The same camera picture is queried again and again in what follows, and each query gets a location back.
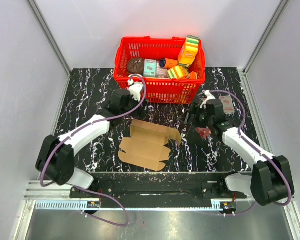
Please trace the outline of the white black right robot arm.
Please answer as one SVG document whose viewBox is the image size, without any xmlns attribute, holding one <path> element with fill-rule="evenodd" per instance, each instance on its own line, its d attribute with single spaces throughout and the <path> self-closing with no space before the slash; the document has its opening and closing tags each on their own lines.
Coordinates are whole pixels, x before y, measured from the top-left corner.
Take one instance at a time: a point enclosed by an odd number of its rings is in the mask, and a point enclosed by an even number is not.
<svg viewBox="0 0 300 240">
<path fill-rule="evenodd" d="M 184 123 L 194 128 L 208 128 L 211 137 L 235 151 L 252 169 L 251 175 L 228 173 L 217 186 L 218 194 L 229 198 L 235 192 L 252 196 L 266 206 L 288 205 L 295 193 L 289 160 L 283 155 L 275 156 L 264 150 L 227 118 L 219 99 L 210 99 L 204 104 L 192 102 L 186 112 Z"/>
</svg>

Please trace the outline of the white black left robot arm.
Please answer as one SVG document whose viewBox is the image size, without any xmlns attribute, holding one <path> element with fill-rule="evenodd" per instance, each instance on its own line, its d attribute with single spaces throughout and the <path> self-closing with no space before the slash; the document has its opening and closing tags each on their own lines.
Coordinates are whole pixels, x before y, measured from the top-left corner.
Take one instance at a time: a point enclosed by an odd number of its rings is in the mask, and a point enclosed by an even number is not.
<svg viewBox="0 0 300 240">
<path fill-rule="evenodd" d="M 75 156 L 93 140 L 115 128 L 125 116 L 137 116 L 145 111 L 146 95 L 144 88 L 115 90 L 87 122 L 66 134 L 48 135 L 35 164 L 41 186 L 47 187 L 44 179 L 48 178 L 59 186 L 75 186 L 88 198 L 96 196 L 99 189 L 94 177 L 75 166 Z"/>
</svg>

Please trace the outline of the brown cardboard box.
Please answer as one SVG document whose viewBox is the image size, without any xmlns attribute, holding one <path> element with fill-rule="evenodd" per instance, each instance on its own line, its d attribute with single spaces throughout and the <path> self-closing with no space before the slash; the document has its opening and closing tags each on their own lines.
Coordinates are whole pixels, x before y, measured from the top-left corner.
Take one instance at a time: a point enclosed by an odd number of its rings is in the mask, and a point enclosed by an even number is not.
<svg viewBox="0 0 300 240">
<path fill-rule="evenodd" d="M 123 163 L 158 172 L 170 158 L 169 140 L 179 146 L 182 136 L 175 128 L 134 119 L 130 137 L 124 137 L 119 145 L 118 157 Z"/>
</svg>

